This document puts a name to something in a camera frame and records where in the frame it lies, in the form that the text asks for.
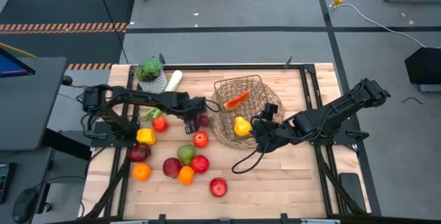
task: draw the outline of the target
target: monitor screen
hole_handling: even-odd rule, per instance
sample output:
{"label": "monitor screen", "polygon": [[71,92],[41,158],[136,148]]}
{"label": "monitor screen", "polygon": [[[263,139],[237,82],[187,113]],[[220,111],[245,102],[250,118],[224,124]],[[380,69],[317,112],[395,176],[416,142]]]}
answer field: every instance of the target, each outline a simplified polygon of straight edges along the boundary
{"label": "monitor screen", "polygon": [[0,77],[35,74],[35,71],[0,48]]}

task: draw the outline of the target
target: hazard tape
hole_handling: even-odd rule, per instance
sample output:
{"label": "hazard tape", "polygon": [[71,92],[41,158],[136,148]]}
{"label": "hazard tape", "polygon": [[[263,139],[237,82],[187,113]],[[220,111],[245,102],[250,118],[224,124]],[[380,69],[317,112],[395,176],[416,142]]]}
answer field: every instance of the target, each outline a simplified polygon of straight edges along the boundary
{"label": "hazard tape", "polygon": [[73,63],[68,70],[109,70],[114,63]]}
{"label": "hazard tape", "polygon": [[127,23],[33,23],[0,24],[0,34],[68,34],[125,32]]}

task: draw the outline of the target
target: black cable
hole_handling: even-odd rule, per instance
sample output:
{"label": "black cable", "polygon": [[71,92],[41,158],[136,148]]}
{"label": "black cable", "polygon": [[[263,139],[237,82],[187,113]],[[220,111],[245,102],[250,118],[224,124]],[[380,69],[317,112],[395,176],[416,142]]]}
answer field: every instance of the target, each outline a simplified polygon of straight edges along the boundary
{"label": "black cable", "polygon": [[[209,103],[214,103],[218,109],[217,109],[217,110],[213,110],[212,108],[210,108],[210,107],[208,106],[207,102],[209,102]],[[219,103],[217,103],[217,102],[215,102],[215,101],[212,101],[212,100],[208,100],[208,99],[206,99],[206,100],[205,100],[205,106],[207,106],[207,108],[208,108],[209,110],[211,110],[212,112],[219,112],[219,111],[221,110],[221,107],[220,107]]]}
{"label": "black cable", "polygon": [[[84,124],[84,119],[86,117],[89,117],[87,124]],[[93,119],[95,116],[93,114],[87,113],[85,115],[83,115],[83,117],[81,117],[80,120],[80,124],[81,127],[83,127],[83,136],[89,139],[94,139],[94,137],[91,137],[90,135],[86,134],[86,131],[90,131],[92,129],[92,122],[96,121],[96,117],[95,119]]]}
{"label": "black cable", "polygon": [[257,152],[257,148],[248,156],[246,156],[245,158],[241,159],[239,162],[235,163],[232,167],[232,172],[235,174],[244,174],[246,172],[249,172],[250,170],[254,169],[262,160],[263,155],[266,153],[267,149],[269,147],[269,143],[267,143],[267,146],[265,147],[265,149],[263,150],[262,154],[259,156],[258,160],[248,169],[243,170],[243,171],[235,171],[234,168],[238,165],[240,165],[243,161],[246,161],[247,159],[249,159],[251,156],[253,156],[256,152]]}
{"label": "black cable", "polygon": [[418,99],[416,99],[415,97],[412,97],[412,96],[410,96],[410,97],[406,98],[405,100],[401,101],[401,103],[405,103],[409,99],[413,99],[413,100],[417,101],[419,104],[423,105],[423,103],[420,100],[418,100]]}
{"label": "black cable", "polygon": [[89,170],[89,165],[90,162],[92,162],[92,160],[98,156],[98,154],[100,154],[102,151],[104,151],[105,147],[102,147],[98,152],[96,152],[92,157],[90,157],[90,160],[88,161],[88,163],[85,166],[85,171],[84,171],[84,177],[87,178],[88,177],[88,170]]}
{"label": "black cable", "polygon": [[84,216],[84,211],[85,211],[85,207],[84,207],[84,204],[83,204],[83,197],[81,197],[80,198],[80,204],[81,204],[81,215],[80,215],[80,218],[83,218],[83,216]]}
{"label": "black cable", "polygon": [[130,65],[129,60],[127,59],[127,55],[125,54],[123,42],[122,42],[122,40],[121,40],[121,38],[120,38],[120,36],[118,34],[118,30],[116,30],[116,28],[115,28],[115,23],[113,22],[112,15],[110,14],[109,8],[108,8],[105,0],[103,0],[103,3],[104,3],[105,10],[107,11],[107,14],[109,15],[109,19],[110,19],[110,22],[112,23],[112,27],[115,30],[115,34],[118,37],[119,44],[121,45],[121,49],[122,49],[123,54],[124,54],[125,62],[127,62],[127,64]]}
{"label": "black cable", "polygon": [[70,97],[70,96],[66,96],[66,95],[61,94],[61,93],[58,93],[58,95],[60,95],[60,96],[64,96],[65,98],[68,98],[68,99],[70,99],[70,100],[72,100],[72,101],[76,101],[76,102],[79,102],[79,103],[80,103],[80,101],[78,101],[78,100],[76,100],[76,99],[73,99],[73,98]]}
{"label": "black cable", "polygon": [[[120,94],[117,94],[116,96],[113,96],[112,98],[114,99],[115,97],[117,97],[117,96],[123,96],[123,95],[130,95],[130,96],[145,96],[144,94],[137,94],[137,93],[135,93],[135,92],[130,92],[130,93],[120,93]],[[157,99],[156,97],[154,97],[154,96],[150,96],[153,100],[155,100],[155,101],[157,101],[158,103],[160,103],[162,106],[164,106],[164,108],[167,108],[167,109],[169,109],[169,110],[171,110],[171,111],[173,111],[173,112],[176,112],[176,113],[184,113],[184,112],[187,112],[187,111],[190,111],[190,110],[193,110],[194,108],[197,108],[198,106],[197,105],[193,105],[192,107],[190,107],[190,108],[186,108],[186,109],[184,109],[184,110],[177,110],[177,109],[175,109],[175,108],[172,108],[172,107],[169,107],[169,106],[167,106],[167,104],[165,104],[164,102],[162,102],[161,100],[159,100],[159,99]],[[210,101],[210,102],[213,102],[213,101],[211,101],[211,100],[207,100],[207,99],[205,99],[204,100],[204,102],[205,102],[205,105],[207,105],[207,101]],[[109,105],[109,104],[111,104],[112,103],[112,100],[110,100],[110,101],[108,101],[108,102],[106,102],[105,103],[105,105],[103,105],[103,106],[101,106],[101,107],[98,107],[98,108],[95,108],[95,109],[91,109],[91,110],[98,110],[99,108],[104,108],[105,106],[107,106],[107,105]]]}
{"label": "black cable", "polygon": [[22,153],[25,153],[25,152],[29,152],[29,151],[11,152],[9,154],[5,154],[5,155],[0,156],[0,159],[6,158],[6,157],[9,157],[9,156],[14,156],[14,155],[22,154]]}
{"label": "black cable", "polygon": [[52,180],[55,180],[55,179],[64,179],[64,178],[78,178],[78,179],[83,179],[83,180],[85,180],[85,178],[83,178],[82,176],[56,176],[56,177],[54,177],[54,178],[51,178],[51,179],[45,180],[45,181],[43,181],[43,182],[41,182],[41,183],[35,185],[34,188],[36,188],[36,187],[38,187],[39,185],[42,185],[42,184],[44,184],[44,183],[47,183],[47,182],[49,182],[49,181],[52,181]]}

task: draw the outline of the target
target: yellow pear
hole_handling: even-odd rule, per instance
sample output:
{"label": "yellow pear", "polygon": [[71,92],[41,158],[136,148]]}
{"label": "yellow pear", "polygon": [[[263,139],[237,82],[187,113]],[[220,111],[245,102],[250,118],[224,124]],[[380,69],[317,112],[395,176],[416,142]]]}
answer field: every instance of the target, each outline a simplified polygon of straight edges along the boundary
{"label": "yellow pear", "polygon": [[249,131],[252,130],[253,127],[251,126],[251,123],[243,117],[237,116],[236,119],[234,119],[234,133],[237,136],[247,136]]}

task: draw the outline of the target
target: black robotic arm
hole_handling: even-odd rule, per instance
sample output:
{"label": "black robotic arm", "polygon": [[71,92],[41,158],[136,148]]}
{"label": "black robotic arm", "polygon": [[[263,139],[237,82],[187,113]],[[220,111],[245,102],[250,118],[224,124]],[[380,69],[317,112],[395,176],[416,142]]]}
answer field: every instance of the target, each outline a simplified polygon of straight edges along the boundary
{"label": "black robotic arm", "polygon": [[362,108],[382,105],[387,97],[390,94],[377,82],[363,79],[351,91],[331,103],[318,109],[300,111],[282,123],[272,121],[278,106],[267,103],[265,109],[252,119],[257,152],[273,152],[288,143],[297,145],[303,141],[329,145],[344,120]]}
{"label": "black robotic arm", "polygon": [[[106,101],[106,92],[112,97]],[[166,114],[173,114],[187,124],[185,132],[197,131],[196,117],[207,111],[205,97],[190,98],[187,92],[163,92],[154,94],[139,90],[130,90],[121,86],[96,85],[84,90],[83,110],[101,117],[110,125],[117,139],[132,139],[136,136],[138,125],[125,116],[118,115],[112,108],[115,105],[128,103],[158,108]]]}

